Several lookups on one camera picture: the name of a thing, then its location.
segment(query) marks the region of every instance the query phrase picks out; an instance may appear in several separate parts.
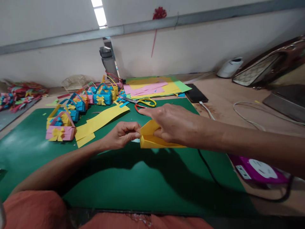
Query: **white appliance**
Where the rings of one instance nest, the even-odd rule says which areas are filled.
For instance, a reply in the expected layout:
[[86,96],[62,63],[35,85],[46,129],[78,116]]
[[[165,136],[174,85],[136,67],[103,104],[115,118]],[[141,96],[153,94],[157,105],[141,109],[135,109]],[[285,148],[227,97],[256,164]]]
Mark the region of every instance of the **white appliance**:
[[217,72],[217,76],[221,78],[230,78],[237,71],[237,69],[242,65],[242,57],[234,57],[233,59],[227,61],[221,69]]

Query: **smartphone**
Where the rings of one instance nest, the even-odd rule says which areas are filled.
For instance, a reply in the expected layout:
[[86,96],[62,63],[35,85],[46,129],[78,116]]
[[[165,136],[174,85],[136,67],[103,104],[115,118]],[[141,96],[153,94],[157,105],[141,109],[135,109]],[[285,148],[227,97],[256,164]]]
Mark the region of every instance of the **smartphone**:
[[192,89],[185,92],[185,95],[192,103],[208,102],[207,97],[194,85],[194,84],[186,84]]

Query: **green cutting mat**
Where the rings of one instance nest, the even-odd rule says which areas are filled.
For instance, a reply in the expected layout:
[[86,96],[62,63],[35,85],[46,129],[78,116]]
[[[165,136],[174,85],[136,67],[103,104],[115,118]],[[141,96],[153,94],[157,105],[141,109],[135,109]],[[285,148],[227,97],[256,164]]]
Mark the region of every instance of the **green cutting mat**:
[[[197,114],[187,99],[157,101],[158,106],[165,103],[181,105]],[[136,121],[143,126],[150,120],[138,114],[133,104],[128,107],[130,111],[96,131],[93,141],[105,136],[119,121]],[[94,117],[92,112],[107,108],[92,106],[77,126]],[[0,141],[0,168],[7,170],[0,181],[2,200],[30,173],[77,149],[75,140],[45,139],[46,118],[52,110],[36,109]],[[240,193],[245,190],[227,155],[202,153],[218,181],[236,192],[223,191],[213,182],[196,149],[140,149],[139,143],[130,142],[124,149],[92,158],[60,193],[73,207],[201,216],[256,215],[249,197]]]

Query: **yellow scissors handle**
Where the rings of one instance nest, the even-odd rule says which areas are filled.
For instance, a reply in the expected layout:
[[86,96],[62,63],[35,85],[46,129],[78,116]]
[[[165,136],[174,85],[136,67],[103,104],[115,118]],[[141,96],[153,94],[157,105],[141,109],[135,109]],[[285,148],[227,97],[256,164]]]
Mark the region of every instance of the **yellow scissors handle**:
[[[148,100],[148,101],[150,101],[150,102],[153,102],[154,104],[151,105],[151,104],[149,104],[149,103],[146,103],[146,102],[144,102],[145,100]],[[155,100],[152,100],[152,99],[150,99],[150,98],[139,99],[138,102],[139,102],[139,103],[141,102],[141,103],[143,103],[143,104],[145,104],[146,106],[149,106],[149,107],[155,107],[155,106],[157,105],[156,101],[155,101]]]

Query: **orange shirt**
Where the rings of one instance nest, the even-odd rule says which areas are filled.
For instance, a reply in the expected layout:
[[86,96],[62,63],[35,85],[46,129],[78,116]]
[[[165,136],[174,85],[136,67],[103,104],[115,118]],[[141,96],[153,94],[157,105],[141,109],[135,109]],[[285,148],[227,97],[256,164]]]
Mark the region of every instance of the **orange shirt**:
[[[19,192],[4,202],[4,209],[7,221],[5,229],[71,228],[66,206],[54,191]],[[108,212],[96,214],[80,228],[212,229],[201,218]]]

